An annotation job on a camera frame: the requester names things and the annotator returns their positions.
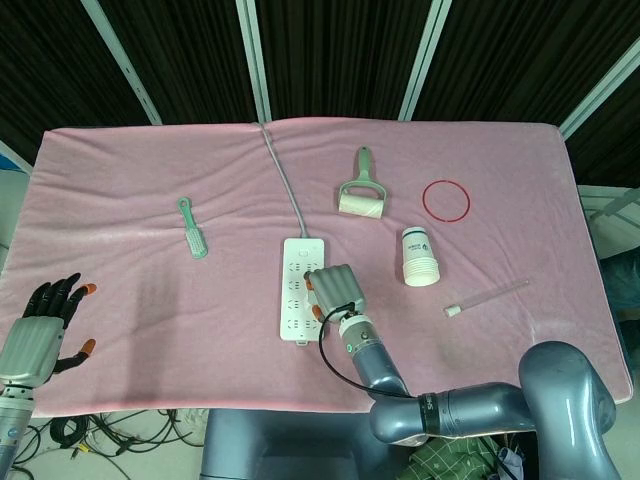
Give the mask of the green lint roller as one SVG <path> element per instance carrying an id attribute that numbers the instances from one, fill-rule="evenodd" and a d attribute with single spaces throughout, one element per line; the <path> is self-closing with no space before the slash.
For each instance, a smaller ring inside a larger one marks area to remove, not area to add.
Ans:
<path id="1" fill-rule="evenodd" d="M 338 190 L 338 210 L 341 213 L 380 219 L 387 200 L 387 190 L 372 177 L 373 155 L 367 146 L 357 152 L 358 172 L 354 179 Z"/>

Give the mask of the white plastic bottle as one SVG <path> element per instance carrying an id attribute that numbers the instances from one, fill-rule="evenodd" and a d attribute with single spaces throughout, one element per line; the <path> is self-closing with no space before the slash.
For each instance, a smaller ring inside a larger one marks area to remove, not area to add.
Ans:
<path id="1" fill-rule="evenodd" d="M 426 287 L 440 280 L 439 263 L 426 230 L 414 226 L 402 232 L 402 270 L 410 287 Z"/>

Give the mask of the white partition post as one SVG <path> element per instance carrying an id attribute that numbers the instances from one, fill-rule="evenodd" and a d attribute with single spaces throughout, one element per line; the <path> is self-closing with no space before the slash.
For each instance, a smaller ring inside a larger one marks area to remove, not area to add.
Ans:
<path id="1" fill-rule="evenodd" d="M 452 3 L 453 0 L 431 0 L 399 110 L 399 121 L 411 121 L 413 118 Z"/>
<path id="2" fill-rule="evenodd" d="M 162 125 L 161 116 L 141 81 L 99 0 L 80 0 L 99 36 L 118 65 L 151 125 Z"/>
<path id="3" fill-rule="evenodd" d="M 604 102 L 640 67 L 640 36 L 600 78 L 559 126 L 569 139 Z"/>
<path id="4" fill-rule="evenodd" d="M 256 0 L 235 0 L 257 120 L 272 121 Z"/>

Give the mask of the clear tube with white cap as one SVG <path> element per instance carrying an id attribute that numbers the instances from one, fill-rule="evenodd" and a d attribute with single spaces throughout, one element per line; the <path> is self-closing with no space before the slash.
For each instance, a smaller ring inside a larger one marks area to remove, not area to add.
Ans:
<path id="1" fill-rule="evenodd" d="M 512 282 L 511 284 L 504 285 L 498 288 L 494 288 L 492 290 L 488 290 L 488 291 L 476 294 L 475 296 L 462 300 L 459 303 L 449 305 L 443 309 L 443 312 L 448 318 L 452 318 L 456 315 L 459 315 L 463 311 L 469 310 L 483 303 L 492 301 L 501 296 L 511 294 L 512 292 L 515 292 L 521 288 L 524 288 L 529 284 L 530 284 L 529 279 Z"/>

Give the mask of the white power strip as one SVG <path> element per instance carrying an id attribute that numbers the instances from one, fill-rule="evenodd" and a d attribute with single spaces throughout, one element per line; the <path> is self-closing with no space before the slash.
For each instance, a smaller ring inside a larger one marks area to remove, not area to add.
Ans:
<path id="1" fill-rule="evenodd" d="M 298 346 L 316 342 L 320 323 L 313 313 L 316 296 L 305 275 L 324 267 L 324 241 L 319 238 L 288 238 L 284 241 L 280 338 Z"/>

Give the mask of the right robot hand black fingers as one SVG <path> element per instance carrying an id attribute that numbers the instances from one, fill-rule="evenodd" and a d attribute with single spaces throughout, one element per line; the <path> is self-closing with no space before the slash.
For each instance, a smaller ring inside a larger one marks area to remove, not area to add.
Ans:
<path id="1" fill-rule="evenodd" d="M 366 311 L 364 293 L 348 264 L 307 271 L 304 280 L 311 311 L 318 321 L 339 322 L 347 312 Z"/>

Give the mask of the pink cloth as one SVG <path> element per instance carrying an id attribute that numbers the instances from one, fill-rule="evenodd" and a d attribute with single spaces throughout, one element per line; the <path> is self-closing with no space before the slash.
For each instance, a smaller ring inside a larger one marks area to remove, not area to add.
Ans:
<path id="1" fill-rule="evenodd" d="M 380 219 L 341 213 L 340 186 L 371 149 Z M 208 254 L 178 209 L 191 200 Z M 0 342 L 39 285 L 97 286 L 62 352 L 81 366 L 36 391 L 39 417 L 143 408 L 364 412 L 340 339 L 279 335 L 282 246 L 301 226 L 349 264 L 409 389 L 516 383 L 532 345 L 581 349 L 617 402 L 632 397 L 557 128 L 535 123 L 299 118 L 254 124 L 57 129 L 43 136 L 0 275 Z M 440 280 L 410 287 L 402 232 L 422 227 Z M 448 318 L 443 309 L 530 284 Z"/>

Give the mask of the small green brush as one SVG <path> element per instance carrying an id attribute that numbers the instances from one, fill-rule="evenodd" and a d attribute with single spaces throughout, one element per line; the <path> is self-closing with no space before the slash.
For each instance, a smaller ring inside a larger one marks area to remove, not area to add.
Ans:
<path id="1" fill-rule="evenodd" d="M 206 257 L 208 254 L 208 247 L 202 231 L 194 219 L 191 210 L 191 200 L 188 197 L 181 197 L 178 200 L 177 205 L 184 220 L 185 237 L 192 257 L 194 259 L 202 259 Z"/>

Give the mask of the green checked cloth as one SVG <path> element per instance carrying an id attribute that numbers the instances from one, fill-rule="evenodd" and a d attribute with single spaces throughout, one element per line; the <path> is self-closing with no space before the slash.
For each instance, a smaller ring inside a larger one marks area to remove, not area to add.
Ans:
<path id="1" fill-rule="evenodd" d="M 397 480 L 487 480 L 497 452 L 490 437 L 433 438 L 410 455 Z"/>

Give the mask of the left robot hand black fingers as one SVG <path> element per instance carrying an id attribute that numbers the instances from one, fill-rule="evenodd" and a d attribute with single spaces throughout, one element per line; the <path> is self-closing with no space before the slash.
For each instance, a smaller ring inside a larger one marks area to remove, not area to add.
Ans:
<path id="1" fill-rule="evenodd" d="M 54 283 L 40 285 L 29 298 L 0 349 L 0 385 L 4 389 L 33 390 L 50 378 L 84 363 L 96 346 L 86 340 L 77 353 L 60 356 L 67 329 L 80 302 L 95 293 L 93 283 L 77 286 L 75 273 Z"/>

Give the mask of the grey-blue robot torso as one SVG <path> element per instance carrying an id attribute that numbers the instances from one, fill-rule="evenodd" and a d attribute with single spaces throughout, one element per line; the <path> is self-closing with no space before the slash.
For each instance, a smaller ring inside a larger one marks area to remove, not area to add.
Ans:
<path id="1" fill-rule="evenodd" d="M 211 409 L 199 480 L 395 480 L 411 453 L 361 413 Z"/>

